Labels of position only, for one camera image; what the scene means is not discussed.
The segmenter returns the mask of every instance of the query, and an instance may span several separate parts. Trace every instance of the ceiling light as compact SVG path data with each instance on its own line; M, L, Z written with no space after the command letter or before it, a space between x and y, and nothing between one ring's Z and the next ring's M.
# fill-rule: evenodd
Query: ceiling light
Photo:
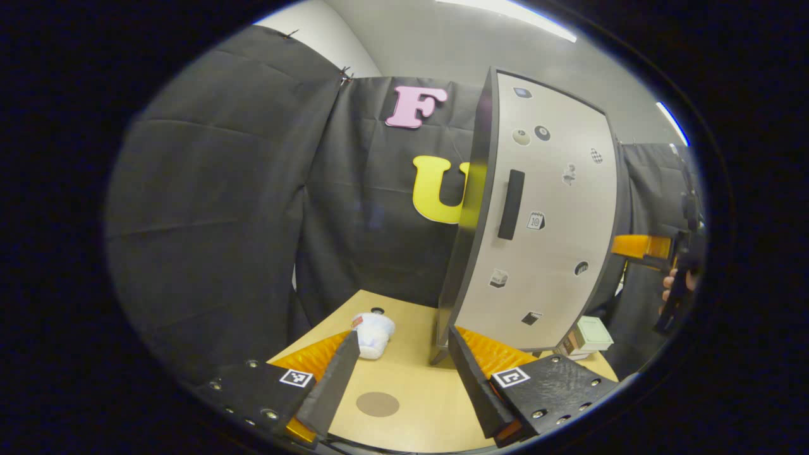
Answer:
M565 30L561 25L554 23L552 20L538 15L534 11L527 9L507 0L435 0L438 3L453 3L456 5L470 6L472 8L480 8L482 10L492 11L500 15L511 17L512 19L521 20L524 23L535 25L546 32L551 32L556 36L565 38L571 43L576 42L576 35Z
M677 120L674 120L674 117L672 117L671 113L668 112L668 109L666 109L666 106L663 106L663 103L657 103L657 105L658 105L658 108L660 109L660 112L662 112L663 115L666 116L666 119L668 120L668 122L671 123L671 126L673 126L674 129L677 131L677 135L680 136L680 140L682 140L683 144L685 144L685 146L688 147L688 140L685 138L685 134L683 134L683 130L681 130L680 126L677 125Z

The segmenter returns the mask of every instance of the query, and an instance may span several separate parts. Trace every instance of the sticker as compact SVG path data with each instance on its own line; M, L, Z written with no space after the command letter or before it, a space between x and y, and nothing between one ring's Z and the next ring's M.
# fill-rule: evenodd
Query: sticker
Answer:
M561 175L561 180L565 182L568 186L573 185L573 181L576 180L576 165L573 163L568 163L567 168L565 169L565 173Z
M526 88L514 87L514 93L516 93L520 98L532 98L531 93Z
M601 156L595 148L590 149L590 157L592 157L596 164L601 164L604 161L603 156Z
M508 280L508 272L500 269L494 269L492 278L489 280L489 285L496 288L501 288L506 285Z
M510 370L506 370L504 372L494 373L492 377L504 389L506 387L511 387L512 385L517 385L520 382L525 382L531 379L531 377L525 374L525 372L519 369L519 367L515 367Z
M545 227L545 214L540 211L533 211L528 217L528 225L526 228L539 231Z
M284 377L281 378L280 382L284 384L294 385L295 387L306 387L306 384L309 384L309 380L314 375L311 373L299 372L298 370L287 370Z
M542 317L542 313L537 313L534 311L528 312L527 315L523 318L523 322L532 325L534 322L537 322Z
M573 270L573 273L575 273L576 276L579 276L580 274L583 274L585 271L587 271L588 266L589 264L587 264L587 261L581 261Z
M521 146L526 146L531 143L531 136L525 132L525 130L514 130L511 133L511 137L514 139L514 142L518 143Z
M543 141L548 141L551 138L551 132L542 125L538 125L536 128L534 128L534 134L536 134L537 138L540 138Z

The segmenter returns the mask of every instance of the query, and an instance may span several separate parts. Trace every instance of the cabinet door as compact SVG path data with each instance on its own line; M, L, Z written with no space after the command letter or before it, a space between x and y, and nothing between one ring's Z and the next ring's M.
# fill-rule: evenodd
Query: cabinet door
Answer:
M491 199L455 325L519 349L550 348L581 315L608 255L615 146L598 109L514 75L498 71L496 80Z

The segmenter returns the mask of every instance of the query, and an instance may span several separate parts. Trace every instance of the yellow letter u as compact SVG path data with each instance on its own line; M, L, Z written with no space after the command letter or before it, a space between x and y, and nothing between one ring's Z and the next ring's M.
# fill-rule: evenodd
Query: yellow letter u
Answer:
M413 206L416 211L430 221L457 224L460 221L460 208L464 204L463 198L457 206L445 206L439 196L444 172L451 167L449 160L422 155L414 158L413 164L416 166L416 182L413 184ZM469 163L461 163L460 171L464 173L465 196Z

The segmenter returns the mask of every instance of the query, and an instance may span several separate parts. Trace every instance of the person's hand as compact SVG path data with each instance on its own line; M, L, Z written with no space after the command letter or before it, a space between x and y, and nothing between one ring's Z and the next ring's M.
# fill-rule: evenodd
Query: person's hand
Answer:
M663 279L663 287L666 288L666 290L663 291L664 302L668 301L668 295L671 294L671 285L674 284L674 275L676 274L677 269L671 269L671 272L669 272L668 276ZM693 291L694 289L697 288L697 279L694 278L693 275L691 275L690 271L685 275L685 286L690 291ZM658 314L663 314L663 307L658 308Z

